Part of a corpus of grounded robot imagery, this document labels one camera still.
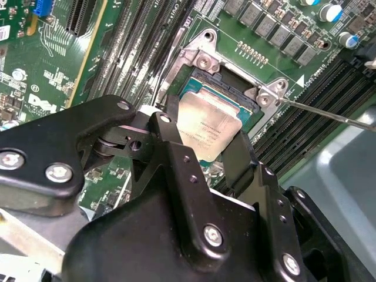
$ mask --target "pcie slot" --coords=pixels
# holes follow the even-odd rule
[[[66,30],[80,37],[89,27],[96,0],[74,0],[68,15]]]
[[[358,75],[359,74],[348,76],[346,80],[348,80],[348,82],[354,81],[355,77]],[[341,82],[343,83],[343,87],[336,87],[340,85]],[[362,82],[357,83],[357,85],[353,86],[347,93],[354,93],[354,90],[356,90],[359,85],[363,85],[364,87],[364,84]],[[323,109],[339,114],[343,112],[343,105],[346,105],[354,97],[351,94],[347,94],[345,97],[341,97],[340,93],[347,86],[348,83],[345,83],[343,80],[341,80],[339,83],[336,83],[336,85],[333,87],[335,88],[335,91],[333,91],[335,92],[335,95],[331,95],[330,101],[325,104],[325,107]],[[284,144],[284,146],[275,146],[275,148],[282,149],[281,153],[276,152],[277,155],[274,155],[272,158],[270,158],[270,156],[268,158],[263,158],[263,161],[265,163],[272,163],[274,166],[278,167],[278,163],[283,162],[283,160],[291,154],[291,151],[301,150],[302,145],[305,144],[310,136],[317,136],[318,134],[320,134],[321,132],[318,131],[319,128],[322,127],[323,122],[327,121],[326,118],[321,118],[321,116],[317,116],[313,113],[307,114],[301,120],[304,120],[304,122],[296,124],[295,128],[297,128],[298,130],[294,132],[294,136],[290,137],[290,134],[286,136],[288,138],[288,141]]]
[[[128,95],[133,84],[136,81],[141,67],[144,65],[144,63],[147,62],[149,56],[152,55],[152,50],[155,48],[155,43],[162,39],[162,36],[164,34],[164,30],[162,28],[166,24],[168,24],[173,5],[174,1],[168,1],[166,4],[163,1],[159,3],[159,7],[163,7],[163,10],[161,11],[161,8],[159,8],[158,13],[156,13],[155,17],[153,18],[153,23],[155,22],[156,18],[158,18],[159,20],[157,21],[155,28],[153,28],[153,32],[150,33],[149,36],[145,39],[145,42],[150,42],[150,44],[147,44],[144,49],[138,50],[139,56],[138,54],[135,55],[136,59],[133,60],[122,82],[123,87],[121,88],[120,93],[121,96],[123,96],[127,100],[129,100]]]
[[[124,62],[128,59],[129,54],[131,53],[132,49],[135,48],[135,46],[137,46],[137,52],[138,52],[145,45],[145,40],[143,39],[144,37],[143,32],[152,31],[153,24],[154,24],[153,22],[149,26],[149,24],[146,23],[147,16],[150,13],[153,3],[154,3],[153,0],[147,0],[144,3],[139,16],[137,17],[136,25],[132,27],[132,32],[130,33],[130,37],[126,45],[124,46],[120,57],[118,58],[119,62],[123,62],[123,66],[122,67],[117,66],[116,68],[114,68],[111,74],[111,81],[108,83],[107,88],[105,90],[106,93],[110,93],[113,95],[118,94],[118,85],[120,85],[120,83],[122,82],[120,75],[124,68]],[[141,36],[141,42],[137,44],[137,40],[140,38],[140,36]]]
[[[358,97],[353,97],[353,101],[351,101],[348,105],[349,107],[345,108],[345,112],[343,112],[344,116],[350,116],[352,115],[356,109],[364,104],[375,92],[375,88],[372,88],[366,92],[365,95],[362,96],[361,99]],[[307,152],[310,152],[313,150],[320,141],[322,141],[330,132],[332,132],[336,127],[338,126],[337,122],[333,121],[327,121],[325,124],[323,124],[322,131],[319,131],[319,135],[317,136],[312,136],[311,139],[307,141],[308,145],[304,148],[304,150],[301,151],[299,155],[291,156],[289,159],[285,160],[283,163],[280,163],[279,165],[277,164],[272,164],[272,169],[274,171],[278,172],[279,176],[282,176],[286,172],[288,172],[290,169],[294,167],[294,165],[304,158],[305,154]]]
[[[306,94],[306,91],[297,99],[297,102],[311,105],[312,102],[323,92],[323,90],[327,87],[329,82],[333,81],[336,77],[342,73],[345,68],[346,64],[342,63],[340,60],[336,60],[333,62],[334,64],[334,70],[331,72],[330,75],[327,77],[324,77],[323,79],[315,81],[316,89]],[[271,144],[275,140],[279,138],[279,135],[282,134],[287,128],[290,127],[291,123],[294,122],[302,113],[302,110],[289,108],[285,111],[284,115],[277,121],[277,123],[271,128],[263,137],[263,140],[265,142],[257,142],[255,145],[255,152],[257,155],[261,155],[264,153]]]
[[[129,37],[130,30],[134,25],[137,15],[144,1],[130,0],[124,3],[120,12],[118,23],[111,44],[103,56],[103,65],[94,81],[88,99],[101,97],[104,94],[106,85],[109,83],[113,69],[116,67],[116,61],[123,50]],[[132,4],[135,3],[135,10],[131,10]]]
[[[354,73],[346,73],[346,75],[343,76],[343,77],[337,77],[336,80],[338,80],[338,81],[335,83],[335,86],[333,87],[334,91],[331,91],[329,95],[325,95],[321,99],[317,98],[315,100],[315,103],[313,104],[313,106],[315,108],[319,108],[319,109],[323,109],[323,110],[328,110],[328,108],[331,105],[331,102],[332,103],[333,102],[334,103],[338,102],[338,100],[335,100],[335,98],[347,86],[346,81],[350,81],[350,80],[354,79],[354,76],[355,76]],[[286,144],[282,145],[282,143],[289,142],[296,135],[299,135],[301,133],[301,131],[302,131],[301,128],[306,127],[307,124],[309,124],[311,122],[311,120],[314,117],[316,117],[316,114],[313,114],[313,113],[310,113],[310,112],[307,112],[307,111],[302,111],[302,110],[299,110],[299,111],[301,112],[300,118],[294,120],[288,126],[288,127],[292,127],[292,128],[297,128],[299,130],[295,130],[295,131],[291,132],[285,138],[279,138],[279,139],[277,139],[277,141],[273,143],[273,150],[268,150],[268,151],[265,151],[266,154],[261,154],[260,157],[263,158],[263,160],[264,160],[265,163],[269,163],[270,162],[270,158],[271,158],[271,156],[273,156],[273,155],[276,154],[276,150],[277,151],[278,150],[281,150],[281,151],[286,150]],[[307,132],[305,132],[305,131],[303,131],[303,132],[304,132],[304,134],[309,134],[309,132],[311,132],[311,131],[312,130],[310,128],[308,128]]]
[[[141,87],[137,89],[137,92],[135,93],[136,108],[138,108],[142,103],[141,97],[143,97],[150,88],[147,82],[150,80],[150,78],[154,77],[155,74],[159,73],[163,69],[163,62],[166,60],[168,55],[166,50],[171,50],[172,43],[177,35],[177,32],[179,31],[181,23],[186,21],[193,10],[195,3],[195,1],[190,0],[184,0],[180,3],[176,16],[169,25],[171,28],[168,30],[168,32],[166,32],[166,37],[163,38],[155,56],[150,60],[149,74],[143,78],[140,83]]]

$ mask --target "motherboard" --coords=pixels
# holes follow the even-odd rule
[[[373,0],[3,0],[0,16],[0,130],[108,94],[162,110],[177,95],[182,139],[225,194],[220,153],[238,130],[286,178],[343,129],[262,109],[260,89],[346,117],[376,100]],[[89,220],[130,199],[130,160],[85,178]]]

